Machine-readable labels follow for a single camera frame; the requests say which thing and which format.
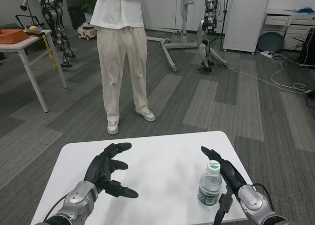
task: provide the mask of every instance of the plastic bottle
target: plastic bottle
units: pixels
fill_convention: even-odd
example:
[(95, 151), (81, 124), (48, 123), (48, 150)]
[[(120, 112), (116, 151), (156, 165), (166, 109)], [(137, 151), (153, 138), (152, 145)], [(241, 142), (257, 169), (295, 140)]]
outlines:
[(219, 199), (222, 187), (222, 178), (220, 175), (220, 164), (215, 161), (209, 161), (205, 173), (199, 180), (198, 201), (199, 204), (209, 209), (215, 205)]

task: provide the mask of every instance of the sneaker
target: sneaker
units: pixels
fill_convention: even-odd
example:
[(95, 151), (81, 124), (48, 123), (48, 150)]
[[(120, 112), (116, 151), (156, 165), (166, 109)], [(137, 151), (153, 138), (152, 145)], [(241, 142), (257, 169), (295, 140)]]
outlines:
[(107, 131), (110, 135), (115, 135), (118, 132), (118, 122), (108, 121), (107, 123)]
[(147, 120), (148, 122), (153, 122), (156, 120), (156, 116), (153, 114), (153, 112), (148, 111), (145, 112), (144, 114), (142, 114), (142, 116), (144, 117), (145, 120)]

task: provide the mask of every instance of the bottle label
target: bottle label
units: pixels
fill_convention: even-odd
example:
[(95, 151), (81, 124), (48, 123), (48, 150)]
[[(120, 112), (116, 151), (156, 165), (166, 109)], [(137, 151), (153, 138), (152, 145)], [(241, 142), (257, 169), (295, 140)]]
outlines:
[(198, 200), (204, 205), (214, 205), (216, 203), (216, 197), (218, 197), (218, 195), (206, 195), (200, 189), (198, 191)]

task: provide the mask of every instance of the table leg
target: table leg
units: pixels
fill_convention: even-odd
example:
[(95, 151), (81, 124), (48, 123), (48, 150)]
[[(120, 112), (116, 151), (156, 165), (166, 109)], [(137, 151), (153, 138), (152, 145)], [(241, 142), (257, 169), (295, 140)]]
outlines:
[(51, 52), (53, 53), (54, 61), (55, 61), (55, 64), (56, 64), (56, 66), (58, 68), (58, 72), (59, 72), (61, 81), (63, 83), (63, 87), (67, 88), (68, 86), (67, 86), (67, 83), (66, 83), (64, 75), (63, 75), (63, 70), (62, 70), (62, 68), (60, 66), (59, 56), (58, 56), (58, 54), (56, 52), (56, 49), (55, 49), (53, 40), (51, 38), (51, 35), (47, 34), (46, 37), (47, 37), (47, 41), (48, 41), (49, 47), (51, 49)]
[(47, 105), (46, 105), (46, 103), (45, 103), (45, 100), (44, 100), (44, 98), (43, 98), (43, 95), (42, 95), (41, 92), (40, 92), (40, 89), (39, 89), (39, 87), (38, 87), (38, 84), (37, 84), (37, 82), (36, 82), (36, 80), (35, 80), (35, 77), (34, 77), (33, 72), (32, 72), (32, 70), (31, 70), (30, 62), (29, 62), (29, 60), (28, 60), (28, 58), (27, 58), (27, 56), (26, 56), (26, 53), (25, 53), (24, 49), (19, 50), (19, 55), (20, 55), (20, 58), (21, 58), (21, 60), (22, 60), (23, 65), (24, 65), (24, 68), (25, 68), (25, 70), (26, 70), (26, 73), (27, 73), (28, 76), (29, 76), (29, 79), (30, 79), (30, 81), (31, 81), (31, 84), (33, 85), (33, 88), (34, 88), (34, 90), (35, 90), (35, 92), (36, 92), (36, 94), (37, 94), (37, 97), (38, 97), (38, 99), (39, 99), (39, 102), (40, 102), (40, 104), (41, 104), (41, 106), (42, 106), (44, 112), (47, 113), (47, 112), (48, 112)]

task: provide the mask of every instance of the person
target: person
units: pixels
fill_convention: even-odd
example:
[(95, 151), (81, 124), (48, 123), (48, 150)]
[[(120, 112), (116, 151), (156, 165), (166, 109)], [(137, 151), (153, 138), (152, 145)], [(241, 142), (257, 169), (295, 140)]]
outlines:
[(118, 132), (124, 66), (130, 71), (135, 111), (153, 122), (156, 117), (148, 109), (147, 101), (147, 37), (140, 0), (97, 0), (90, 24), (97, 27), (108, 133)]

